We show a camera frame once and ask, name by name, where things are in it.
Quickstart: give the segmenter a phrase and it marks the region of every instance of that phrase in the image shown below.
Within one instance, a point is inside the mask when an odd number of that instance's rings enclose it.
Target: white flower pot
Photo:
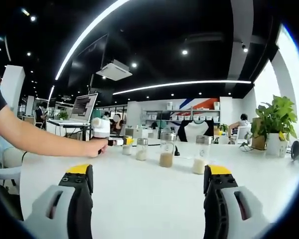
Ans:
[[[270,133],[267,137],[266,154],[284,157],[287,150],[287,141],[280,141],[278,133]]]

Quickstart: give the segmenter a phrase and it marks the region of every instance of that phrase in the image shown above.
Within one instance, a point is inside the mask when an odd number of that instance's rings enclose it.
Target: white chair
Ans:
[[[251,125],[249,126],[239,126],[237,130],[237,137],[235,144],[248,143],[247,139],[251,139]]]
[[[36,111],[33,111],[33,116],[34,116],[34,121],[33,121],[33,124],[34,126],[39,126],[39,128],[42,128],[43,127],[43,123],[42,122],[36,122]]]
[[[4,151],[0,145],[0,180],[14,180],[16,188],[19,191],[21,167],[5,168],[3,160]]]

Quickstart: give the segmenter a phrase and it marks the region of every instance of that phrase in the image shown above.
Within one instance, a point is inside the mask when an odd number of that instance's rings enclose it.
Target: metal jar lid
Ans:
[[[175,132],[163,132],[160,135],[161,140],[174,142],[176,141],[176,133]]]
[[[148,145],[149,140],[147,138],[138,138],[138,145]]]
[[[196,136],[196,143],[199,144],[211,144],[213,141],[212,136],[198,135]]]

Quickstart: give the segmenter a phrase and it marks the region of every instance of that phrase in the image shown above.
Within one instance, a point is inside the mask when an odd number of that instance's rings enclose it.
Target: black ceiling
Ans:
[[[38,97],[47,99],[52,85],[56,86],[53,96],[59,100],[59,95],[75,98],[86,94],[88,79],[67,87],[71,62],[60,79],[54,79],[77,37],[112,3],[114,0],[0,1],[0,36],[7,37],[11,55],[9,62],[4,42],[0,41],[0,74],[4,65],[23,66],[26,78],[22,96],[35,95],[33,86],[36,86]],[[37,17],[36,22],[22,13],[22,7]],[[253,36],[237,77],[240,80],[255,80],[275,49],[279,29],[279,22],[262,1],[253,2],[253,11]],[[231,57],[235,54],[233,41],[237,41],[233,36],[233,22],[230,0],[130,0],[97,25],[73,56],[108,34],[107,61],[138,63],[136,69],[131,69],[131,77],[117,82],[95,76],[93,87],[115,91],[166,82],[227,79]],[[182,49],[188,50],[187,56],[181,54]],[[32,53],[30,57],[26,55],[28,51]],[[251,85],[237,84],[230,92],[233,97],[242,98],[250,88]],[[146,96],[158,100],[227,95],[225,84],[200,84],[126,93],[114,96],[113,102],[124,104],[128,98],[143,101]]]

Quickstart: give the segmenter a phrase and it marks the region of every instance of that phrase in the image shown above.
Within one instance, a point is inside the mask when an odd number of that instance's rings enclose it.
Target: ceiling air conditioner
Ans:
[[[129,72],[129,67],[117,60],[114,60],[113,63],[107,64],[96,74],[105,76],[113,81],[119,81],[132,75],[132,73]]]

